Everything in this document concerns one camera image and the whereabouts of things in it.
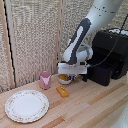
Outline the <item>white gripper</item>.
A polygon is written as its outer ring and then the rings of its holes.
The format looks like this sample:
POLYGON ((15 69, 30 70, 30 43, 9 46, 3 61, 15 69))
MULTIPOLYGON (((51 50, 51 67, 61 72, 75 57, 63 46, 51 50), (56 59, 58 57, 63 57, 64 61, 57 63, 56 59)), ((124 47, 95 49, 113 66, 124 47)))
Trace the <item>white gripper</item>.
POLYGON ((59 74, 86 74, 87 67, 85 65, 69 65, 67 63, 58 64, 59 74))

